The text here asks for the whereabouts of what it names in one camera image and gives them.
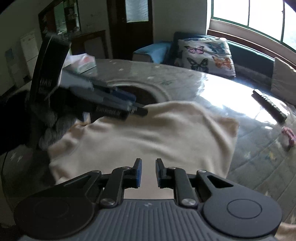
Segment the cream beige garment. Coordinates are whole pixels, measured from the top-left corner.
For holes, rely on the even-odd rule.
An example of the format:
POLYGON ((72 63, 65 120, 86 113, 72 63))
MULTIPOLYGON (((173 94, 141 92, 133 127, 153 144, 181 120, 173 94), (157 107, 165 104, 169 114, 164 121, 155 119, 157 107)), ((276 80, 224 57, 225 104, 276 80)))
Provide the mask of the cream beige garment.
POLYGON ((188 101, 147 106, 145 117, 99 118, 75 124, 48 149, 57 183, 92 170, 110 173, 142 159, 144 184, 155 182, 155 161, 188 173, 205 169, 225 177, 237 141, 239 123, 188 101))

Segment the round black induction cooker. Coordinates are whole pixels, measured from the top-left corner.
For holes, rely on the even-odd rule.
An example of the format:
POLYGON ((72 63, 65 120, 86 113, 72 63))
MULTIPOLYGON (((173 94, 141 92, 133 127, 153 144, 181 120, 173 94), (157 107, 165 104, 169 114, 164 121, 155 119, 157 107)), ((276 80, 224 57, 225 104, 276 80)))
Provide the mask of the round black induction cooker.
POLYGON ((135 80, 114 79, 107 81, 108 86, 117 87, 136 96, 137 103, 142 105, 172 101, 171 95, 157 84, 135 80))

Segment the tissue box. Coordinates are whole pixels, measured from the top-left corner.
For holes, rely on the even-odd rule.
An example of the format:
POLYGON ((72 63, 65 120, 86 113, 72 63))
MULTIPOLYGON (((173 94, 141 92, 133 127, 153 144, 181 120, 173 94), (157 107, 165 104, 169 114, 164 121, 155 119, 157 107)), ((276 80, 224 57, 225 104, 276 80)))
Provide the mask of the tissue box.
POLYGON ((79 55, 71 55, 68 53, 63 64, 63 68, 67 67, 72 71, 81 74, 96 67, 96 60, 94 56, 86 53, 79 55))

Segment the white refrigerator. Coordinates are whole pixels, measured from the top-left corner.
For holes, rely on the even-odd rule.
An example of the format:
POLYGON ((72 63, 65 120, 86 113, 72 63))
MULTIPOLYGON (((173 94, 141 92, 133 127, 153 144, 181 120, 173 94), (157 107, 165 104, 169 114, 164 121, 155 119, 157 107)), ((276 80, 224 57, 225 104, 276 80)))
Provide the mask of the white refrigerator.
POLYGON ((34 68, 39 54, 35 32, 31 31, 20 38, 23 56, 25 58, 30 78, 33 78, 34 68))

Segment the dark wooden door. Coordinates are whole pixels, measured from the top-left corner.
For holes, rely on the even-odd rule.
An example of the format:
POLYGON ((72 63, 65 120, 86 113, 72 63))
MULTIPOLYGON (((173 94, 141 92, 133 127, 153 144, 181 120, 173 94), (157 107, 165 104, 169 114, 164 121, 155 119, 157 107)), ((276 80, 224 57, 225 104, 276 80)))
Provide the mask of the dark wooden door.
POLYGON ((131 60, 153 41, 152 1, 107 1, 112 56, 131 60))

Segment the dark wooden cabinet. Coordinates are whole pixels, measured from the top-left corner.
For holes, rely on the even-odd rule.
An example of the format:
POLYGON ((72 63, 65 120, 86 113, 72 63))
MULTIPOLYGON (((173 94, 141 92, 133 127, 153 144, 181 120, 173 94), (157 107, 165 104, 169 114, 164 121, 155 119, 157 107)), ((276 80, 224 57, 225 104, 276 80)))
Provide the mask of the dark wooden cabinet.
POLYGON ((51 1, 38 13, 41 36, 56 34, 70 41, 71 53, 110 56, 106 1, 51 1))

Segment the butterfly print pillow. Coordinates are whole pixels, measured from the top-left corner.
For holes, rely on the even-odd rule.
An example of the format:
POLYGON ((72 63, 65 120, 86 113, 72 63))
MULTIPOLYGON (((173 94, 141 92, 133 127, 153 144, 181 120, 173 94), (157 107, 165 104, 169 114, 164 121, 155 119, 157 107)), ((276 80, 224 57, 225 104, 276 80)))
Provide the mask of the butterfly print pillow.
POLYGON ((236 77, 231 51, 225 38, 178 40, 175 65, 221 77, 236 77))

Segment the black remote control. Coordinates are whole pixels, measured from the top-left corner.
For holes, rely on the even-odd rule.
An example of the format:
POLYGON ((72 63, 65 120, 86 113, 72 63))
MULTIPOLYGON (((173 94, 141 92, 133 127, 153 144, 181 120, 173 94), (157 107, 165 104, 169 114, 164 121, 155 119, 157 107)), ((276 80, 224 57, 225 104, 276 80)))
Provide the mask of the black remote control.
POLYGON ((287 116, 260 90, 254 89, 252 97, 278 122, 284 123, 287 116))

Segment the beige cushion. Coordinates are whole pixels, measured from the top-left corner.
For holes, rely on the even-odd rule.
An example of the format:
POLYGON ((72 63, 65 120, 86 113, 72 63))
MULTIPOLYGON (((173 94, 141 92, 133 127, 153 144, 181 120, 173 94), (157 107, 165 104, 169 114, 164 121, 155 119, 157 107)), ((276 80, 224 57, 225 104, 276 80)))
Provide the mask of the beige cushion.
POLYGON ((275 57, 271 92, 289 104, 296 105, 296 72, 292 66, 275 57))

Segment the green framed window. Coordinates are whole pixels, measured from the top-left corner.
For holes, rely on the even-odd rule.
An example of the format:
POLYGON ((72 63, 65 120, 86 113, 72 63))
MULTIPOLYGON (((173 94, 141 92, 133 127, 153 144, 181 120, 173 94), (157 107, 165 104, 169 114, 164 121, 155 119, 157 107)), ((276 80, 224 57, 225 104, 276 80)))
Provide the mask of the green framed window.
POLYGON ((295 51, 295 10, 286 1, 212 1, 211 17, 255 31, 295 51))

